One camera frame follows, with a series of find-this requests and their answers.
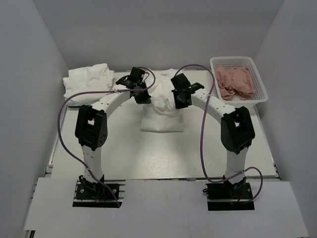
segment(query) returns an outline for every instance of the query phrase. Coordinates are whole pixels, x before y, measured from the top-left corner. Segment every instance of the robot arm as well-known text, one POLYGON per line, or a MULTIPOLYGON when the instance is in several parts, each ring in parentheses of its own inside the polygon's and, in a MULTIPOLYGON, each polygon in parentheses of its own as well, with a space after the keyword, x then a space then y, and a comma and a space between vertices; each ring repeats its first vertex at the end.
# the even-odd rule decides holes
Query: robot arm
MULTIPOLYGON (((206 100, 207 100, 208 92, 205 89, 198 90, 195 94, 191 96, 192 104, 196 107, 199 107, 202 110, 205 110, 206 100)), ((236 109, 228 105, 222 101, 220 101, 217 97, 211 96, 208 103, 208 111, 207 113, 215 118, 219 124, 221 124, 222 118, 226 115, 235 114, 236 109)), ((224 140, 223 132, 221 132, 221 140, 224 140)), ((243 146, 242 150, 238 154, 234 151, 229 151, 227 149, 227 166, 226 171, 224 173, 224 178, 228 178, 239 171, 243 171, 245 168, 245 160, 249 147, 243 146)), ((229 180, 231 184, 239 184, 245 182, 244 173, 231 178, 229 180)))
MULTIPOLYGON (((119 89, 126 89, 126 87, 122 85, 118 85, 116 90, 119 89)), ((108 94, 101 98, 96 103, 92 104, 90 107, 83 106, 79 110, 79 115, 84 110, 84 113, 88 112, 96 112, 96 115, 99 115, 104 118, 104 123, 101 125, 101 133, 98 136, 98 141, 96 144, 88 144, 85 141, 81 142, 81 148, 84 154, 84 162, 91 168, 91 171, 96 176, 97 179, 103 180, 103 172, 101 169, 101 147, 105 143, 107 139, 107 119, 111 116, 111 114, 125 101, 130 99, 130 92, 122 92, 122 93, 115 93, 115 94, 108 94)), ((94 126, 97 123, 97 119, 91 120, 88 124, 94 126)), ((94 183, 95 180, 90 176, 87 168, 84 171, 84 178, 94 183)))
MULTIPOLYGON (((205 110, 208 92, 199 83, 190 84, 184 74, 179 74, 171 79, 175 106, 177 109, 186 108, 190 105, 205 110)), ((245 169, 246 155, 255 138, 250 113, 245 107, 235 108, 228 105, 215 96, 211 96, 208 103, 207 113, 215 118, 221 126, 221 142, 227 149, 227 166, 223 178, 245 169)), ((229 179, 225 184, 230 193, 242 187, 246 182, 244 173, 229 179)))
MULTIPOLYGON (((116 82, 116 90, 145 89, 143 82, 145 72, 139 68, 132 68, 127 75, 116 82)), ((104 174, 101 168, 101 147, 107 139, 107 119, 125 101, 134 97, 138 104, 150 103, 150 96, 143 92, 117 92, 107 94, 90 106, 81 106, 78 112, 75 136, 82 147, 84 161, 97 179, 104 182, 104 174)), ((100 197, 104 188, 91 177, 85 168, 84 175, 79 177, 84 187, 89 189, 92 197, 100 197)))

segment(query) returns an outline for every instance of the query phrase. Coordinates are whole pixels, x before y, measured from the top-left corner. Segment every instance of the white wall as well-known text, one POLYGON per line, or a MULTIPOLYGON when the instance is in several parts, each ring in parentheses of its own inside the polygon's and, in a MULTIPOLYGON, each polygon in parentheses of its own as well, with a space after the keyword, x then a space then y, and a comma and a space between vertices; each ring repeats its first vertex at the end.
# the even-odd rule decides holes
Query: white wall
POLYGON ((31 0, 0 1, 0 237, 20 237, 56 137, 67 65, 31 0))
POLYGON ((285 0, 254 60, 268 93, 259 109, 269 145, 317 237, 317 1, 285 0))
POLYGON ((70 68, 253 57, 283 0, 34 0, 70 68))

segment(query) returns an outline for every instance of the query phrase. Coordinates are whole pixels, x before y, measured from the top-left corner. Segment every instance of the pink towel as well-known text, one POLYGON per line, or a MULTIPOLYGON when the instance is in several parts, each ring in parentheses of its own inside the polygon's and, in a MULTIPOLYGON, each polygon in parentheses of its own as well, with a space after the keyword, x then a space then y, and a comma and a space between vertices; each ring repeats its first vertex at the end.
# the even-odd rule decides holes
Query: pink towel
POLYGON ((220 66, 216 72, 221 97, 230 101, 235 92, 241 100, 247 100, 257 91, 253 87, 253 80, 247 67, 225 70, 220 66))

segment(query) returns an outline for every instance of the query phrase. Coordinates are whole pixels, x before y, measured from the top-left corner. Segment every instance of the folded white cloth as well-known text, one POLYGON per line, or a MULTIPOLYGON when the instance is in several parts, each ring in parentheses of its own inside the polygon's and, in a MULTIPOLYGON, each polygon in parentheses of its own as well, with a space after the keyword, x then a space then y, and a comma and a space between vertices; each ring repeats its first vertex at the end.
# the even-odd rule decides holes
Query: folded white cloth
MULTIPOLYGON (((155 72, 156 82, 148 92, 151 96, 151 104, 143 105, 141 130, 168 132, 184 130, 184 112, 175 108, 174 86, 170 81, 177 70, 169 69, 155 72)), ((146 79, 147 85, 153 83, 150 75, 146 79)))
MULTIPOLYGON (((68 71, 68 77, 63 78, 66 93, 65 98, 88 91, 108 91, 112 88, 114 71, 109 70, 106 63, 92 67, 77 68, 68 71)), ((89 105, 102 98, 105 94, 85 94, 74 97, 67 104, 70 106, 89 105)))

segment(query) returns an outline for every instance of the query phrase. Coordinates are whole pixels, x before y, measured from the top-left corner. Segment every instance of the white mesh basket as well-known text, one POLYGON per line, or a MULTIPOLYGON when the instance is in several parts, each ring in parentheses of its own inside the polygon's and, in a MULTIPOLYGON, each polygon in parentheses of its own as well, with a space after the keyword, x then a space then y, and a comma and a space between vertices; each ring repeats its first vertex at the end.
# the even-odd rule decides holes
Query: white mesh basket
POLYGON ((254 64, 253 60, 250 57, 243 56, 228 56, 228 57, 214 57, 210 60, 211 70, 215 75, 218 67, 222 66, 225 69, 230 69, 233 67, 244 67, 247 66, 249 68, 249 72, 253 79, 254 88, 257 90, 256 94, 250 97, 248 100, 240 100, 238 95, 235 94, 232 97, 231 101, 226 101, 221 98, 219 87, 217 82, 215 83, 216 90, 219 96, 219 99, 223 102, 233 105, 233 106, 253 106, 257 103, 267 101, 267 93, 262 83, 259 72, 254 64))

